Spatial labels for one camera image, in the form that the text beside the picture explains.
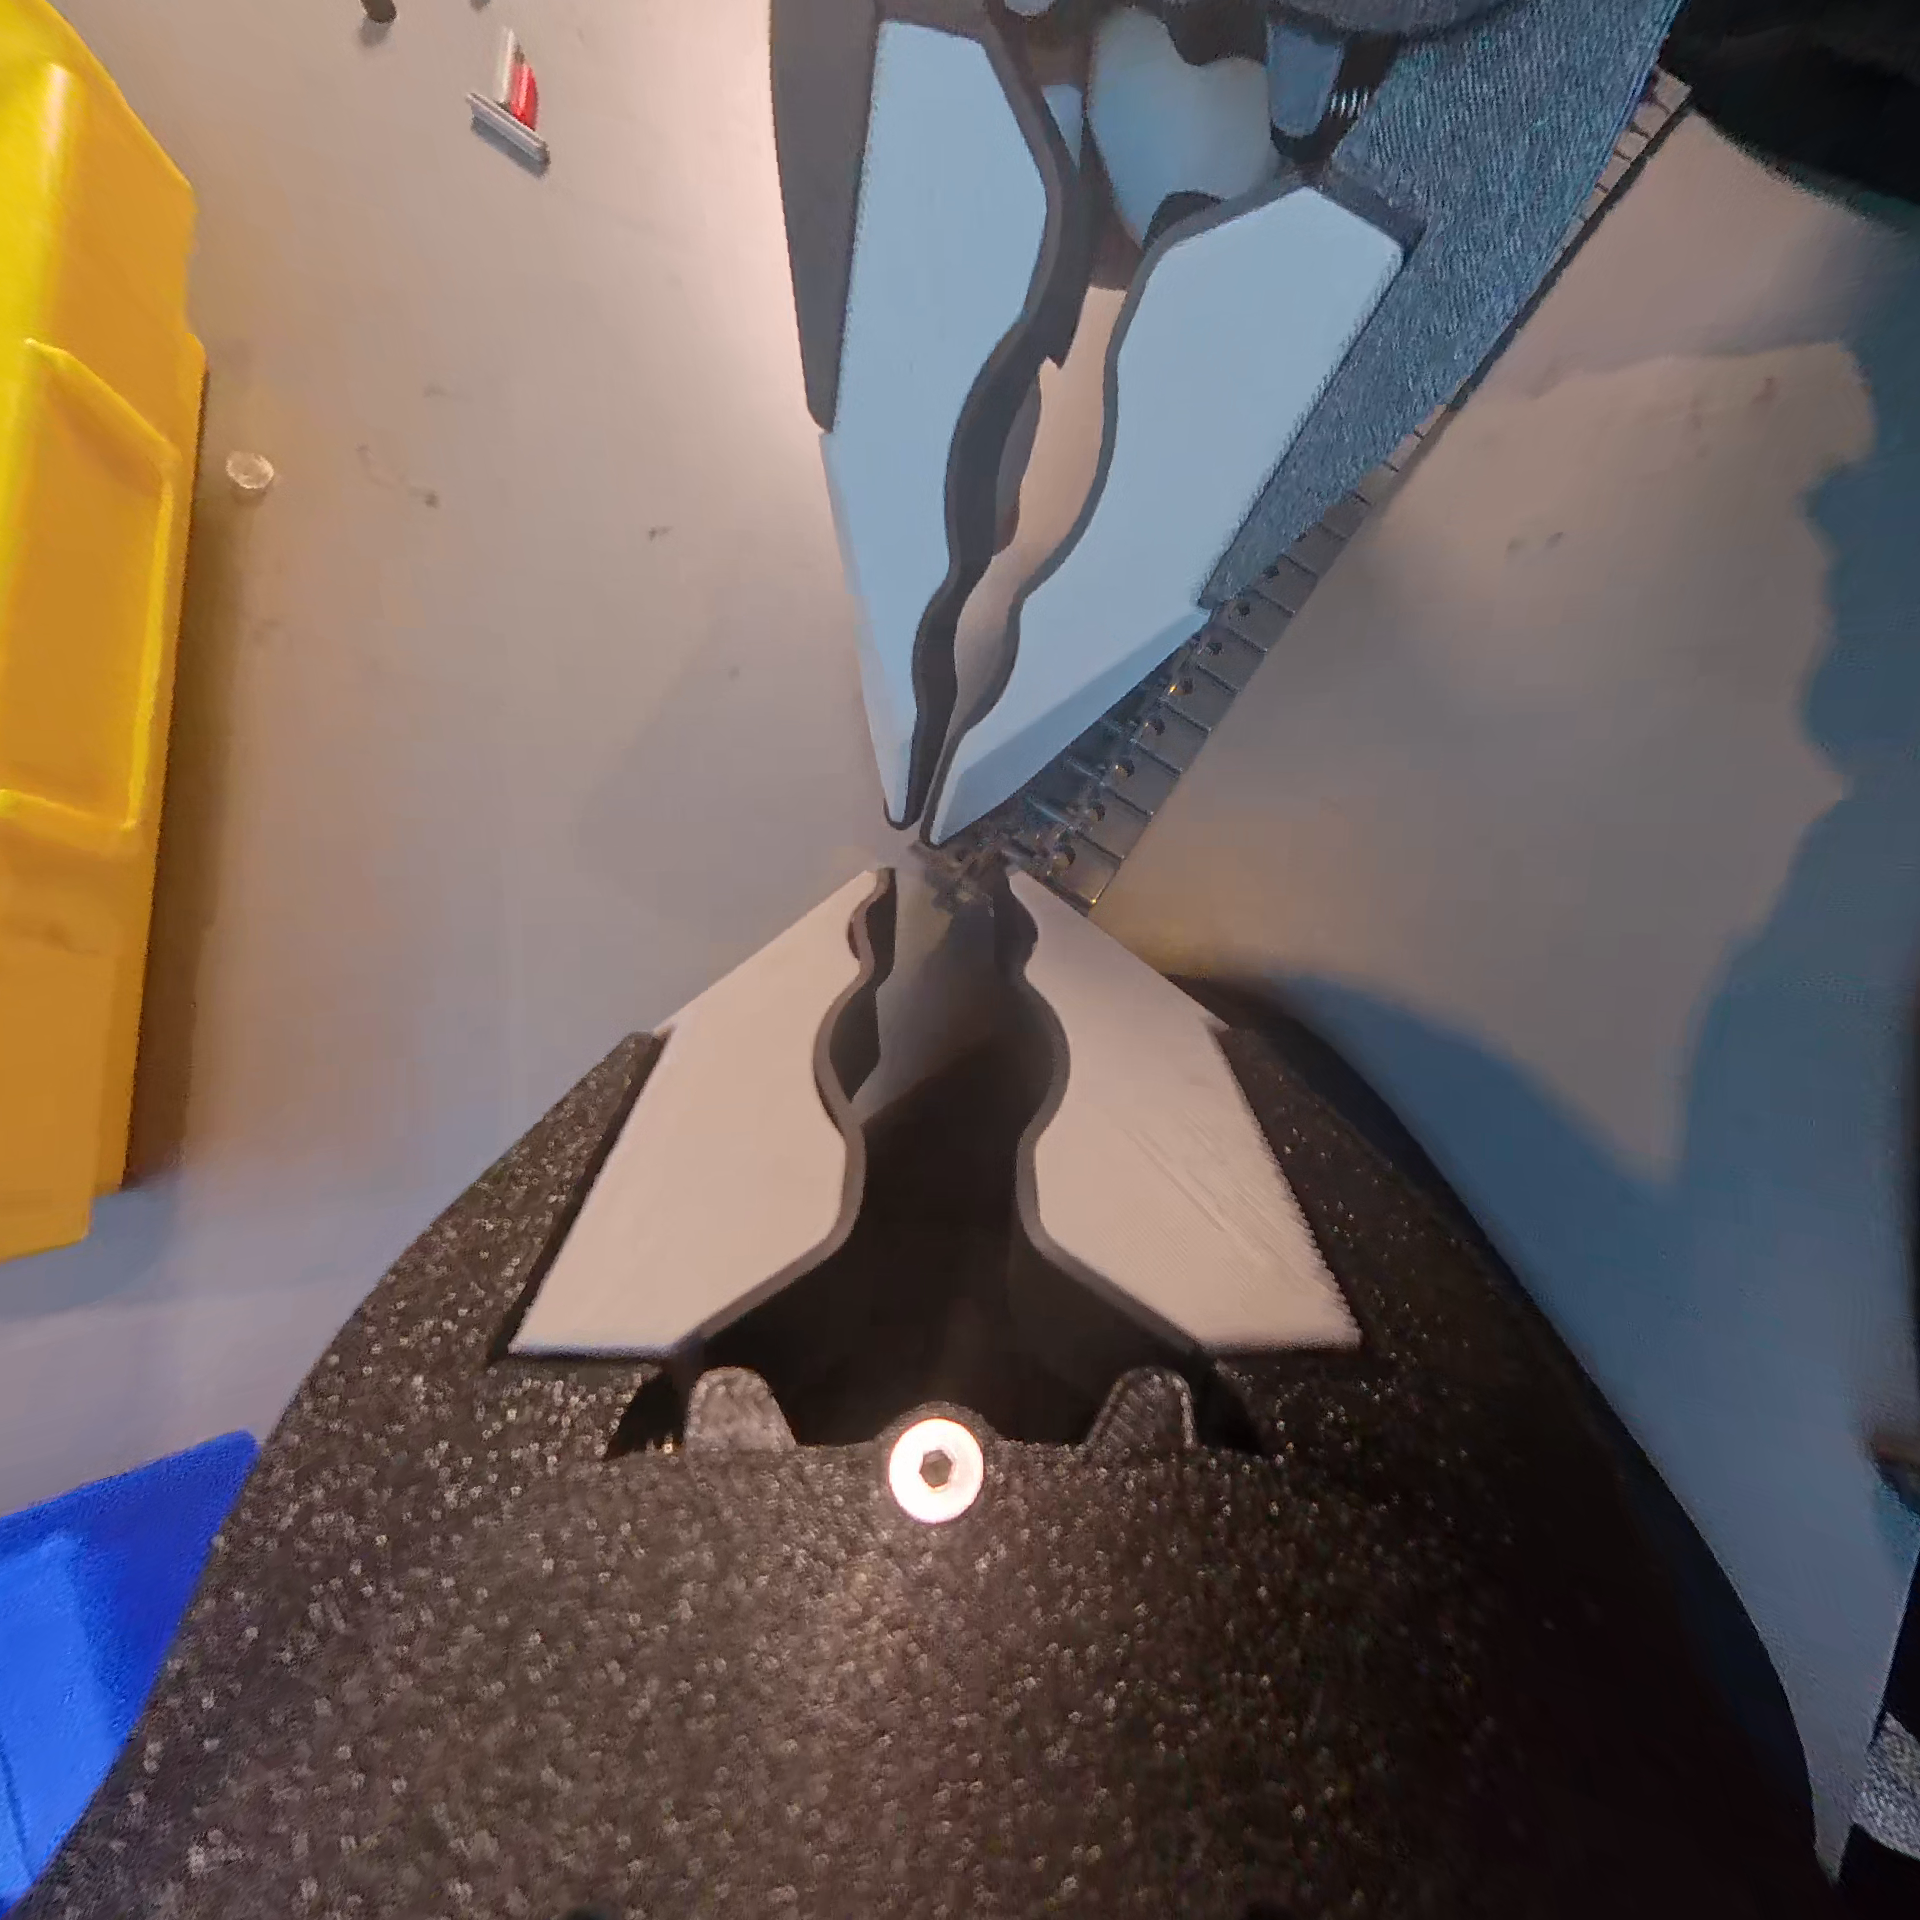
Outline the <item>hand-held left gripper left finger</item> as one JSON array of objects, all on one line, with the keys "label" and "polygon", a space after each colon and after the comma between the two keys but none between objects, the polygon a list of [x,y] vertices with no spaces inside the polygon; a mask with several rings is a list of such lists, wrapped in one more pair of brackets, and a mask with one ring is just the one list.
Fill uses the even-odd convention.
[{"label": "hand-held left gripper left finger", "polygon": [[898,904],[858,875],[665,1021],[511,1355],[690,1353],[848,1242]]}]

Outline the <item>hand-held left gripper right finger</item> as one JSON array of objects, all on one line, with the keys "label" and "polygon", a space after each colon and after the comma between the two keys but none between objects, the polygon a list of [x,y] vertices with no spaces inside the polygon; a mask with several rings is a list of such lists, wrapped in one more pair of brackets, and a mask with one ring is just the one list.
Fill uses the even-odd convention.
[{"label": "hand-held left gripper right finger", "polygon": [[1042,1059],[1015,1156],[1038,1259],[1207,1358],[1355,1351],[1223,1025],[1026,873],[1005,877],[1005,933]]}]

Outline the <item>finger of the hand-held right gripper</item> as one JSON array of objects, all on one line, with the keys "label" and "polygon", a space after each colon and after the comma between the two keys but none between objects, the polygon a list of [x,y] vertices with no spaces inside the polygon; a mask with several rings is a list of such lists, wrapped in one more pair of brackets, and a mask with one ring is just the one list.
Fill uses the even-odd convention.
[{"label": "finger of the hand-held right gripper", "polygon": [[822,460],[882,814],[929,804],[1002,472],[1092,270],[1086,64],[1043,31],[882,31]]},{"label": "finger of the hand-held right gripper", "polygon": [[932,846],[1199,630],[1215,569],[1403,254],[1382,216],[1298,176],[1188,212],[1147,248],[1101,365],[1094,479],[1010,606],[1010,663],[946,756]]}]

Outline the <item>pile of small brick pins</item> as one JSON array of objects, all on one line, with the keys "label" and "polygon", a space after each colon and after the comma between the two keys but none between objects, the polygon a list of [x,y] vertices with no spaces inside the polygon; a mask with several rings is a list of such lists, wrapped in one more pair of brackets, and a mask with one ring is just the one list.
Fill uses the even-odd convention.
[{"label": "pile of small brick pins", "polygon": [[531,179],[544,179],[554,156],[541,131],[540,80],[505,5],[456,2],[454,8],[491,35],[484,85],[463,96],[471,133]]}]

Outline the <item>blue storage bin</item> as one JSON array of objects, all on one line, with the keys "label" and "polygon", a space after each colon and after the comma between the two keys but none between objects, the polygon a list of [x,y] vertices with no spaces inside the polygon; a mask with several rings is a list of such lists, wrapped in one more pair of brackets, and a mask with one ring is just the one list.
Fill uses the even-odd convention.
[{"label": "blue storage bin", "polygon": [[239,1430],[2,1519],[2,1909],[132,1734],[259,1453]]}]

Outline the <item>yellow storage bin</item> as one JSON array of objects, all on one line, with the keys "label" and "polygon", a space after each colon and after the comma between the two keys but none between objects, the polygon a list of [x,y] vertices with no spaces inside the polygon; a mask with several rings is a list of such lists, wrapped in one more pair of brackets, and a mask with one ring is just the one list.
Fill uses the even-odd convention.
[{"label": "yellow storage bin", "polygon": [[206,354],[195,201],[50,5],[4,5],[2,1256],[127,1174]]}]

